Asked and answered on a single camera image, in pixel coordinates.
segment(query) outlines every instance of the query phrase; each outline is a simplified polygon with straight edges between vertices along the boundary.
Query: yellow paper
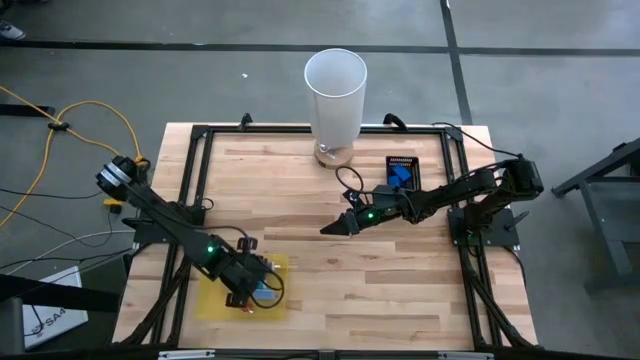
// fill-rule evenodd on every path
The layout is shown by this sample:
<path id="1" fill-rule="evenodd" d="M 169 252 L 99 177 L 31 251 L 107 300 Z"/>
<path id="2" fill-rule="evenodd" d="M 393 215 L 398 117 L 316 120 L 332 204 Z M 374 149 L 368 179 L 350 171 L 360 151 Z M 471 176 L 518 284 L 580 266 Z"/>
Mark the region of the yellow paper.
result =
<path id="1" fill-rule="evenodd" d="M 280 265 L 275 272 L 282 277 L 284 287 L 287 287 L 287 273 L 289 269 L 289 257 L 286 255 L 269 254 L 265 255 L 269 262 Z M 273 276 L 267 276 L 269 285 L 278 287 L 275 284 Z M 286 296 L 280 303 L 272 309 L 260 309 L 255 306 L 251 300 L 253 314 L 245 313 L 237 308 L 226 307 L 225 300 L 229 289 L 227 289 L 221 281 L 209 281 L 204 275 L 200 274 L 198 286 L 198 299 L 196 302 L 196 318 L 201 320 L 283 320 L 286 317 Z"/>

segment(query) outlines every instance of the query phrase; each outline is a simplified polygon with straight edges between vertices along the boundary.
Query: blue object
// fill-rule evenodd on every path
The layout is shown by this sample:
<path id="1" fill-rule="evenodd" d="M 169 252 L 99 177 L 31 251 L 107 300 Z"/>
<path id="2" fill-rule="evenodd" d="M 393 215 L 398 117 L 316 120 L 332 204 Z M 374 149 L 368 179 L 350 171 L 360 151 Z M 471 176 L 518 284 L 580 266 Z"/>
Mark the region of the blue object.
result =
<path id="1" fill-rule="evenodd" d="M 389 176 L 387 179 L 387 184 L 392 186 L 400 186 L 402 183 L 400 182 L 400 178 L 397 176 Z"/>
<path id="2" fill-rule="evenodd" d="M 409 170 L 405 169 L 402 166 L 394 166 L 391 170 L 398 176 L 402 183 L 407 182 L 407 180 L 411 179 L 411 173 Z"/>
<path id="3" fill-rule="evenodd" d="M 256 300 L 275 300 L 276 293 L 271 289 L 256 289 L 256 291 L 253 292 L 253 297 Z"/>

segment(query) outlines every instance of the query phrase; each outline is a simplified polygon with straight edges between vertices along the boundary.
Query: wooden tabletop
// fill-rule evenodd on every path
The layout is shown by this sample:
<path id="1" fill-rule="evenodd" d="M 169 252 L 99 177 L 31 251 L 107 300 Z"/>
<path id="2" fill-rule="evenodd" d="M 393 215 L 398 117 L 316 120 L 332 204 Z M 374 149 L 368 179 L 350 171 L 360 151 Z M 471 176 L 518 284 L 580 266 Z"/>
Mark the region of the wooden tabletop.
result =
<path id="1" fill-rule="evenodd" d="M 167 124 L 153 179 L 154 190 L 166 200 L 178 197 L 192 125 Z M 464 130 L 491 142 L 487 127 Z M 494 161 L 489 150 L 469 138 L 464 143 L 469 168 Z M 215 208 L 205 225 L 240 226 L 259 240 L 258 253 L 289 256 L 287 316 L 271 322 L 198 320 L 199 277 L 192 269 L 180 346 L 471 349 L 460 260 L 451 245 L 446 209 L 418 225 L 394 220 L 352 238 L 320 235 L 318 230 L 348 204 L 333 171 L 314 160 L 313 144 L 310 134 L 215 136 L 205 191 Z M 451 151 L 457 159 L 453 145 Z M 364 177 L 365 188 L 386 181 L 386 155 L 419 156 L 423 190 L 446 183 L 437 136 L 361 134 L 354 152 L 351 165 Z M 348 173 L 345 178 L 356 185 Z M 217 234 L 231 242 L 238 238 L 232 231 Z M 157 298 L 166 252 L 166 245 L 152 245 L 134 259 L 114 341 L 129 335 Z M 518 264 L 501 248 L 488 248 L 487 261 L 496 301 L 521 334 L 535 342 Z M 484 306 L 479 313 L 489 340 Z M 172 314 L 173 302 L 165 336 Z"/>

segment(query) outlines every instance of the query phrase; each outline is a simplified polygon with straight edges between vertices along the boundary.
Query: yellow cable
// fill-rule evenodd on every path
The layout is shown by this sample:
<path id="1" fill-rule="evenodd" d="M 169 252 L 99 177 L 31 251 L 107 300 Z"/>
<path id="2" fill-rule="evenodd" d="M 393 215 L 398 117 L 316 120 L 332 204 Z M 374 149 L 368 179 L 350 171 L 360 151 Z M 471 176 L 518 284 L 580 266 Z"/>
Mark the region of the yellow cable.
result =
<path id="1" fill-rule="evenodd" d="M 22 203 L 25 200 L 27 200 L 27 197 L 29 196 L 33 188 L 35 188 L 36 185 L 38 185 L 38 182 L 40 182 L 40 178 L 42 178 L 42 174 L 44 174 L 44 170 L 47 168 L 47 162 L 49 161 L 49 149 L 51 148 L 51 139 L 53 139 L 53 133 L 54 133 L 53 130 L 49 130 L 49 135 L 47 136 L 47 143 L 45 144 L 45 147 L 44 147 L 44 159 L 42 159 L 42 166 L 40 167 L 40 172 L 38 173 L 38 176 L 36 176 L 36 179 L 33 180 L 33 183 L 31 183 L 31 186 L 29 186 L 29 189 L 25 191 L 26 195 L 22 196 L 22 198 L 20 199 L 20 201 L 18 201 L 16 206 L 13 207 L 13 211 L 18 211 L 20 206 L 22 206 Z M 10 212 L 9 215 L 7 215 L 4 218 L 4 220 L 2 220 L 2 222 L 0 222 L 0 228 L 3 227 L 4 224 L 7 221 L 9 221 L 9 219 L 11 219 L 11 217 L 14 214 L 13 211 Z"/>
<path id="2" fill-rule="evenodd" d="M 126 117 L 124 117 L 124 115 L 122 115 L 118 110 L 116 110 L 116 109 L 115 109 L 115 108 L 113 108 L 112 106 L 107 105 L 107 104 L 105 104 L 105 103 L 103 103 L 103 102 L 101 102 L 101 101 L 87 100 L 87 101 L 81 101 L 81 102 L 79 102 L 79 103 L 75 103 L 75 104 L 69 105 L 69 106 L 67 106 L 66 108 L 64 108 L 64 109 L 60 112 L 60 114 L 59 114 L 59 115 L 58 115 L 58 117 L 57 117 L 57 122 L 58 122 L 58 123 L 62 122 L 60 119 L 62 119 L 62 117 L 64 116 L 64 114 L 65 114 L 67 111 L 69 111 L 69 110 L 71 110 L 71 109 L 73 109 L 73 108 L 75 108 L 75 107 L 78 107 L 78 106 L 81 106 L 81 105 L 87 105 L 87 104 L 91 104 L 91 105 L 98 105 L 98 106 L 105 107 L 105 108 L 107 108 L 107 109 L 111 110 L 111 112 L 113 112 L 114 114 L 118 115 L 118 117 L 119 117 L 119 118 L 124 122 L 124 124 L 125 124 L 125 125 L 127 126 L 127 128 L 129 129 L 129 133 L 131 133 L 131 138 L 133 139 L 133 146 L 134 146 L 134 148 L 135 148 L 135 150 L 136 150 L 136 158 L 137 158 L 137 159 L 142 158 L 142 153 L 140 152 L 140 146 L 138 145 L 138 138 L 136 137 L 136 133 L 135 133 L 135 131 L 133 131 L 133 127 L 131 127 L 131 123 L 129 123 L 129 120 L 127 120 L 127 118 L 126 118 Z M 116 155 L 118 154 L 115 150 L 113 150 L 113 148 L 111 148 L 111 147 L 110 147 L 110 146 L 108 146 L 108 145 L 105 145 L 105 144 L 102 144 L 102 143 L 98 143 L 97 141 L 93 141 L 93 142 L 92 142 L 92 140 L 84 139 L 84 138 L 82 138 L 80 135 L 78 135 L 78 134 L 77 134 L 77 133 L 75 133 L 75 132 L 72 132 L 72 131 L 69 131 L 69 130 L 67 130 L 67 131 L 68 131 L 68 132 L 71 132 L 71 134 L 72 134 L 73 136 L 77 137 L 78 139 L 80 139 L 80 140 L 82 140 L 82 141 L 84 141 L 84 142 L 88 142 L 88 143 L 90 143 L 90 144 L 94 144 L 94 145 L 102 146 L 102 147 L 104 147 L 105 149 L 108 149 L 108 150 L 112 151 L 112 152 L 113 152 L 113 153 L 115 153 Z"/>
<path id="3" fill-rule="evenodd" d="M 32 107 L 34 110 L 36 110 L 37 112 L 39 112 L 40 114 L 44 115 L 45 117 L 48 117 L 51 121 L 57 123 L 58 120 L 56 118 L 54 118 L 53 116 L 47 114 L 46 112 L 42 111 L 39 107 L 33 105 L 32 103 L 28 102 L 27 100 L 21 98 L 20 96 L 18 96 L 16 93 L 12 92 L 11 90 L 7 89 L 4 86 L 0 86 L 0 90 L 6 92 L 7 94 L 13 96 L 14 98 L 22 101 L 23 103 L 25 103 L 26 105 Z"/>
<path id="4" fill-rule="evenodd" d="M 57 117 L 53 117 L 50 114 L 46 113 L 45 111 L 42 111 L 39 107 L 37 107 L 34 104 L 32 104 L 29 101 L 27 101 L 26 99 L 23 99 L 18 94 L 16 94 L 16 93 L 12 92 L 11 90 L 5 88 L 4 86 L 0 86 L 0 90 L 4 91 L 5 93 L 13 96 L 14 98 L 16 98 L 18 100 L 20 100 L 21 102 L 23 102 L 27 106 L 33 108 L 34 110 L 38 111 L 39 113 L 41 113 L 42 115 L 44 115 L 45 117 L 47 117 L 49 120 L 53 121 L 56 124 L 61 124 L 62 123 L 61 119 L 62 119 L 63 115 L 67 111 L 69 111 L 69 110 L 71 110 L 71 109 L 73 109 L 75 107 L 78 107 L 80 105 L 93 104 L 93 105 L 98 105 L 98 106 L 105 107 L 105 108 L 111 110 L 114 114 L 118 115 L 118 117 L 120 119 L 122 119 L 122 121 L 125 123 L 125 125 L 129 129 L 129 132 L 131 133 L 131 137 L 133 138 L 133 145 L 134 145 L 135 150 L 136 150 L 136 162 L 137 163 L 140 163 L 140 162 L 149 163 L 148 160 L 144 159 L 144 157 L 142 156 L 142 153 L 140 152 L 140 146 L 138 145 L 138 138 L 136 137 L 136 133 L 135 133 L 135 131 L 133 131 L 133 127 L 129 123 L 129 120 L 127 120 L 127 118 L 125 118 L 124 115 L 122 115 L 118 110 L 116 110 L 115 108 L 113 108 L 110 105 L 107 105 L 107 104 L 105 104 L 103 102 L 100 102 L 100 101 L 94 101 L 94 100 L 82 101 L 82 102 L 75 103 L 75 104 L 67 106 L 66 108 L 64 108 L 60 112 L 60 114 L 58 114 Z M 118 151 L 116 149 L 114 149 L 113 147 L 111 147 L 111 146 L 109 146 L 107 144 L 101 143 L 99 141 L 87 139 L 87 138 L 81 136 L 80 134 L 78 134 L 77 132 L 75 132 L 75 131 L 73 131 L 71 129 L 68 129 L 67 132 L 70 133 L 71 135 L 75 136 L 76 138 L 78 138 L 81 141 L 84 141 L 84 142 L 86 142 L 88 144 L 100 146 L 102 148 L 105 148 L 105 149 L 111 151 L 115 155 L 119 155 L 119 153 L 118 153 Z M 20 201 L 18 201 L 16 206 L 13 208 L 13 211 L 17 211 L 20 208 L 20 206 L 22 206 L 22 203 L 24 203 L 24 201 L 27 199 L 29 194 L 31 194 L 31 191 L 33 191 L 33 189 L 36 187 L 38 182 L 40 182 L 40 179 L 42 178 L 42 175 L 44 174 L 44 171 L 47 168 L 47 163 L 49 161 L 49 150 L 51 148 L 51 140 L 53 139 L 53 134 L 54 134 L 54 130 L 49 130 L 49 135 L 47 136 L 47 142 L 46 142 L 46 145 L 45 145 L 44 159 L 42 160 L 42 166 L 40 167 L 40 172 L 38 173 L 38 176 L 36 176 L 35 180 L 33 180 L 33 183 L 31 183 L 31 186 L 29 186 L 29 189 L 27 191 L 25 191 L 25 195 L 23 195 L 22 198 L 20 199 Z M 2 220 L 2 222 L 0 222 L 0 228 L 3 227 L 4 224 L 7 221 L 9 221 L 9 219 L 11 219 L 13 214 L 14 214 L 14 212 L 10 212 L 9 215 L 7 215 L 7 217 L 5 217 L 4 220 Z"/>

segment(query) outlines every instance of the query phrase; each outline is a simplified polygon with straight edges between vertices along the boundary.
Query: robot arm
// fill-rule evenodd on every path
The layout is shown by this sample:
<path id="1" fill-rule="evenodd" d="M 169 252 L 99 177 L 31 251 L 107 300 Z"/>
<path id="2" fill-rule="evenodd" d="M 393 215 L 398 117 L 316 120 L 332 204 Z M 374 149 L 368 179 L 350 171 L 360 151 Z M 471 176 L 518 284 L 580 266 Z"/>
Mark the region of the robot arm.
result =
<path id="1" fill-rule="evenodd" d="M 159 225 L 173 241 L 179 243 L 184 254 L 192 265 L 211 281 L 220 279 L 230 290 L 226 305 L 236 308 L 247 308 L 248 301 L 256 289 L 266 284 L 266 276 L 274 275 L 271 265 L 264 257 L 251 253 L 257 241 L 244 234 L 240 238 L 241 251 L 236 251 L 224 239 L 196 231 L 205 229 L 185 221 L 187 216 L 181 214 L 177 204 L 167 203 L 156 194 L 145 182 L 141 169 L 130 158 L 116 156 L 111 163 L 96 176 L 98 186 L 116 200 L 128 201 L 140 209 L 153 222 Z"/>
<path id="2" fill-rule="evenodd" d="M 495 178 L 494 172 L 500 169 L 504 169 L 504 173 Z M 345 197 L 351 202 L 352 209 L 342 213 L 337 221 L 322 228 L 320 233 L 358 234 L 363 229 L 398 217 L 417 224 L 439 208 L 487 195 L 481 202 L 465 207 L 468 229 L 479 231 L 491 223 L 496 212 L 511 202 L 534 199 L 543 189 L 535 163 L 518 158 L 500 162 L 494 167 L 476 169 L 431 191 L 409 191 L 389 185 L 378 185 L 371 192 L 350 190 Z M 359 200 L 360 193 L 372 194 L 373 202 L 364 204 Z"/>

